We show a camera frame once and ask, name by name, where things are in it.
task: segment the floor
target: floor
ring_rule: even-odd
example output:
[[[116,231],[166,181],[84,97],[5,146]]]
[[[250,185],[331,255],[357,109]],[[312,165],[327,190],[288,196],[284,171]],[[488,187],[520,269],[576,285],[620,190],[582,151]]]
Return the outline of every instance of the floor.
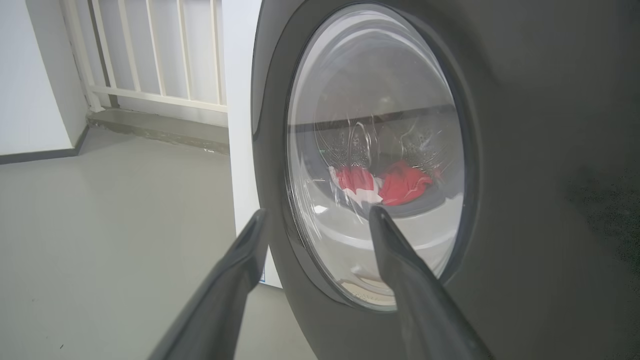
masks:
[[[0,166],[0,359],[145,359],[234,239],[229,157],[91,129]],[[258,285],[236,359],[315,359]]]

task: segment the washing machine door glass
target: washing machine door glass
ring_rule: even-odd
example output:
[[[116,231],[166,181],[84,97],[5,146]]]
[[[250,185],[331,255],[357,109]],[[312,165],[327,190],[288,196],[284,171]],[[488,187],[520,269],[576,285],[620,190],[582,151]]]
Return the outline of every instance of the washing machine door glass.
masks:
[[[300,236],[346,299],[396,308],[371,241],[376,204],[442,274],[463,204],[460,122],[435,55],[401,16],[358,4],[316,31],[291,90],[287,157]]]

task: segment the gray baseboard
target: gray baseboard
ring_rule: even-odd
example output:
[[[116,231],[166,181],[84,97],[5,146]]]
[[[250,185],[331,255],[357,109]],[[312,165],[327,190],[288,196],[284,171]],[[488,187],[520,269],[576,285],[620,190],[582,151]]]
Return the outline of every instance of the gray baseboard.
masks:
[[[228,129],[161,115],[123,109],[106,109],[87,116],[91,127],[163,142],[199,147],[229,155]]]
[[[0,155],[0,165],[11,163],[24,163],[27,161],[46,160],[56,158],[68,158],[71,156],[77,156],[80,153],[80,148],[86,138],[86,133],[89,131],[89,126],[85,126],[82,134],[76,142],[76,146],[71,149],[60,150],[48,150],[48,151],[36,151],[36,152],[23,152],[22,154],[7,154]]]

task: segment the washing machine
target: washing machine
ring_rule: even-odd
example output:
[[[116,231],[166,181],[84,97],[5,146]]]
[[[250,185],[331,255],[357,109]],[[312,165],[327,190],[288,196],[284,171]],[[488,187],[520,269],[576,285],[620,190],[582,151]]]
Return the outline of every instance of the washing machine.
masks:
[[[637,1],[232,6],[236,222],[320,360],[406,358],[374,206],[496,358],[640,357]]]

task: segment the front-loading washing machine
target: front-loading washing machine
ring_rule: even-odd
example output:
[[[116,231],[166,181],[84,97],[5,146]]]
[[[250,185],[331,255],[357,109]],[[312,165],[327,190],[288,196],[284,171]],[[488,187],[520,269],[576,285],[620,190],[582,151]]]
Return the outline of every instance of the front-loading washing machine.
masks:
[[[373,206],[496,358],[640,356],[638,9],[264,1],[250,48],[225,33],[253,53],[234,196],[267,210],[267,266],[319,359],[406,357]]]

